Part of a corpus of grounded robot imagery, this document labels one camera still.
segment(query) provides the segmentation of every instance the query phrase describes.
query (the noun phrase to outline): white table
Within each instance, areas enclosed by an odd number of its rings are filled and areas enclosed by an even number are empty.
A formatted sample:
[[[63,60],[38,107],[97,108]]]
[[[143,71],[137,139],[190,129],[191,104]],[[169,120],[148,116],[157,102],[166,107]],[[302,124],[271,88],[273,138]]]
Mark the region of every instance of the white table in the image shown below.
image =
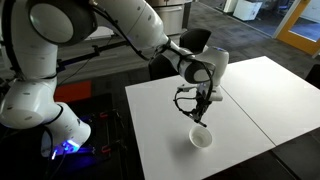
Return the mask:
[[[320,127],[320,91],[267,57],[229,64],[221,85],[275,145]]]
[[[213,102],[202,118],[213,143],[195,148],[188,133],[196,124],[173,102],[183,83],[175,76],[126,87],[145,179],[203,179],[275,147],[222,90],[223,101]],[[185,109],[194,105],[183,103]]]

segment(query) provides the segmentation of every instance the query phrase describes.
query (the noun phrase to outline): door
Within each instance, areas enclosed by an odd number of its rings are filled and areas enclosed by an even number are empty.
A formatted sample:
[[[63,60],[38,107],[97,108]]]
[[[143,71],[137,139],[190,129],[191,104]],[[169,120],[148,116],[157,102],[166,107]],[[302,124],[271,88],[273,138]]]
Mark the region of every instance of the door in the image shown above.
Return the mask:
[[[320,57],[320,48],[319,50],[312,56],[313,58]]]
[[[276,38],[315,57],[320,49],[320,21],[313,18],[316,16],[308,16],[310,13],[320,15],[319,0],[296,0]]]

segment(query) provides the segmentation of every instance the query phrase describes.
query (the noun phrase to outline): chair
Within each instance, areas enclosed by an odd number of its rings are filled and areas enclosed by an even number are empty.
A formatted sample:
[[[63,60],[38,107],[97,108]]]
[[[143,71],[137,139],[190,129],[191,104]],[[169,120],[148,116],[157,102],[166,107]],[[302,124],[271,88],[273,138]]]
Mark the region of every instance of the chair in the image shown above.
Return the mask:
[[[320,64],[312,66],[305,80],[320,89]]]
[[[180,47],[189,49],[194,54],[199,54],[207,44],[211,31],[207,29],[189,29],[180,36]]]
[[[171,62],[163,55],[158,55],[148,64],[149,75],[151,80],[171,77],[179,73],[173,68]]]
[[[278,13],[281,10],[289,9],[289,2],[290,2],[290,0],[279,0],[278,1],[278,6],[277,6]]]
[[[278,0],[264,0],[261,8],[259,9],[257,17],[260,18],[260,20],[269,18],[273,14],[273,11],[276,8],[277,4]]]

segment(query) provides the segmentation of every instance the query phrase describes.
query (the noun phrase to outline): floor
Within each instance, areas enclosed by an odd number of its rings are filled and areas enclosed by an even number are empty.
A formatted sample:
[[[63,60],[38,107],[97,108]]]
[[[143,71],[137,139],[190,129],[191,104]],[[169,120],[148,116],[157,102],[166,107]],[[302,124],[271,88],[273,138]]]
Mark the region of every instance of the floor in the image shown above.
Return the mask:
[[[221,8],[221,4],[223,4],[225,1],[200,0],[200,2],[212,8],[219,9]],[[266,33],[269,36],[272,36],[275,33],[280,22],[282,21],[283,17],[283,14],[260,10],[255,20],[245,21],[244,23]],[[320,38],[320,24],[304,18],[299,18],[291,30],[314,41],[317,41]]]
[[[230,53],[230,63],[268,56],[291,72],[305,78],[314,64],[306,53],[224,15],[204,3],[194,3],[189,28],[202,27],[212,31],[209,45],[219,46]]]

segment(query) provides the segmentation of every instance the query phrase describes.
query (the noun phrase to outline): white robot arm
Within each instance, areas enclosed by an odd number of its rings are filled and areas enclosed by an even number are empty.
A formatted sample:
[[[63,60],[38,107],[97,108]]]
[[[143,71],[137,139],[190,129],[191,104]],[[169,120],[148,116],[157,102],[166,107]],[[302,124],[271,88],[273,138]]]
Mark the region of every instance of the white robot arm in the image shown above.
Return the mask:
[[[163,23],[144,0],[2,0],[2,52],[16,79],[0,106],[0,123],[13,129],[46,126],[41,153],[44,157],[74,153],[91,130],[65,103],[54,102],[58,46],[70,46],[88,37],[97,26],[121,35],[142,56],[154,48],[191,83],[197,84],[205,106],[222,100],[220,78],[228,53],[209,48],[193,55],[170,41]],[[193,117],[200,122],[201,109]]]

